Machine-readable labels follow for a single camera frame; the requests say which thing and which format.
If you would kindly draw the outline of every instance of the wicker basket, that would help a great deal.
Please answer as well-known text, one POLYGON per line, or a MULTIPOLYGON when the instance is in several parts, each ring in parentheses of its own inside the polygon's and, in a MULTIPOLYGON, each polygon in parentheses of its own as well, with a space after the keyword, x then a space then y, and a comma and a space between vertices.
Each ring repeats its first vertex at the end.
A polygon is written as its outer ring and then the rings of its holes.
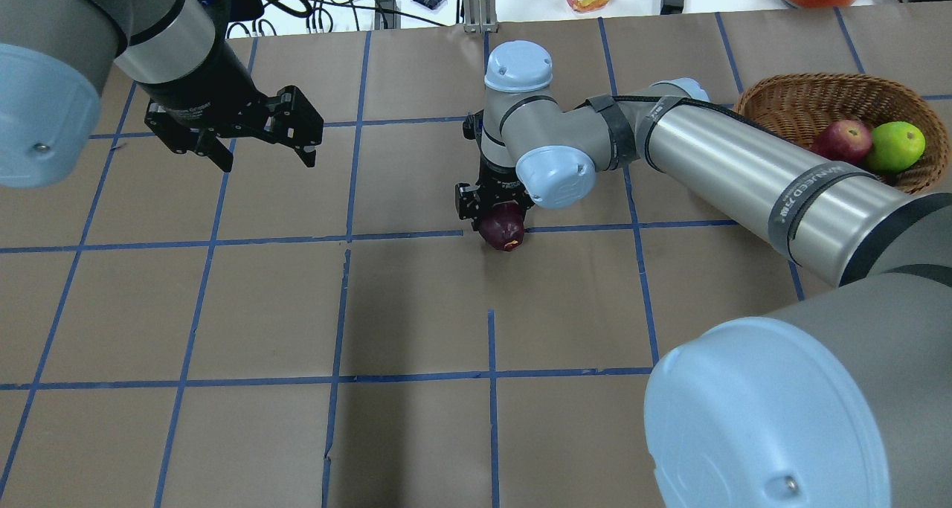
POLYGON ((765 78, 741 95, 734 108, 800 146, 839 119, 863 121, 870 128, 907 121, 925 136, 925 153, 897 176, 880 177, 905 193, 938 181, 949 162, 949 135, 939 116, 914 91, 897 82, 865 74, 782 74, 765 78))

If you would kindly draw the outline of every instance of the light blue joint cap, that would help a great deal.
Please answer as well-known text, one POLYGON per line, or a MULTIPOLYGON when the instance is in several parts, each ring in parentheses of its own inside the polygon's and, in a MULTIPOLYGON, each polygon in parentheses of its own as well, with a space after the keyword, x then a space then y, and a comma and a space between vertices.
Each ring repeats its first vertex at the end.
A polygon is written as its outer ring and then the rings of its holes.
POLYGON ((523 94, 552 82, 552 57, 531 41, 507 41, 493 48, 486 64, 486 85, 496 91, 523 94))
POLYGON ((890 507, 887 453, 846 367, 774 318, 741 318, 652 371, 645 433, 667 508, 890 507))
POLYGON ((678 88, 681 88, 681 90, 684 90, 684 92, 686 92, 686 94, 688 94, 692 99, 697 99, 699 101, 705 101, 708 103, 711 101, 710 95, 707 94, 707 91, 705 91, 704 88, 701 88, 700 82, 694 80, 693 78, 684 77, 675 78, 673 80, 662 80, 660 82, 655 82, 652 85, 655 84, 670 84, 677 86, 678 88))
POLYGON ((595 164, 580 149, 550 145, 533 149, 516 162, 516 175, 535 204, 562 209, 595 187, 595 164))
POLYGON ((0 43, 0 185, 57 183, 76 166, 99 121, 99 94, 79 71, 0 43))

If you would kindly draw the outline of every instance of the green apple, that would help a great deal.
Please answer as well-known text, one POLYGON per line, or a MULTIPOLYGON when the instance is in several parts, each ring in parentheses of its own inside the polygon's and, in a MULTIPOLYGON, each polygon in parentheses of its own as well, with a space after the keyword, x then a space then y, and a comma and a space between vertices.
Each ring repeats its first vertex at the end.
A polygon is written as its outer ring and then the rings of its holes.
POLYGON ((866 168, 874 173, 902 173, 922 158, 925 136, 911 123, 893 121, 873 129, 873 149, 866 168))

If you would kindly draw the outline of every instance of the robotic arm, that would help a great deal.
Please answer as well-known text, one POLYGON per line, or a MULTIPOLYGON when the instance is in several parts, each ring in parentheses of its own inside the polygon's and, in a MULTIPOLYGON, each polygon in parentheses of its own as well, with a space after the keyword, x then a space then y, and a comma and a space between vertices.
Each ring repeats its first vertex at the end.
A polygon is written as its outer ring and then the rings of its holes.
POLYGON ((490 54, 486 108, 463 125, 480 177, 456 192, 474 230, 518 206, 497 244, 511 250, 533 205, 568 206, 640 158, 839 287, 660 360, 645 421, 666 505, 948 505, 952 193, 908 196, 819 158, 690 79, 563 112, 551 66, 524 41, 490 54))
POLYGON ((152 98, 147 125, 171 151, 228 172, 218 138, 254 136, 314 165, 323 118, 293 86, 258 91, 225 43, 229 21, 260 17, 261 0, 44 1, 0 0, 0 184, 45 186, 74 169, 113 60, 152 98))

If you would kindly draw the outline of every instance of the red apple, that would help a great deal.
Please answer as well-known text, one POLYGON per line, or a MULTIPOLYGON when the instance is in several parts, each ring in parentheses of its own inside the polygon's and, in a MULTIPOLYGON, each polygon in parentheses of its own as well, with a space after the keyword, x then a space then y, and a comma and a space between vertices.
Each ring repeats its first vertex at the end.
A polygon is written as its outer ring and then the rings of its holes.
POLYGON ((526 234, 519 205, 510 201, 493 207, 485 219, 480 220, 479 234, 497 250, 515 250, 526 234))
POLYGON ((817 135, 810 151, 829 160, 859 164, 873 148, 873 138, 861 121, 840 119, 817 135))

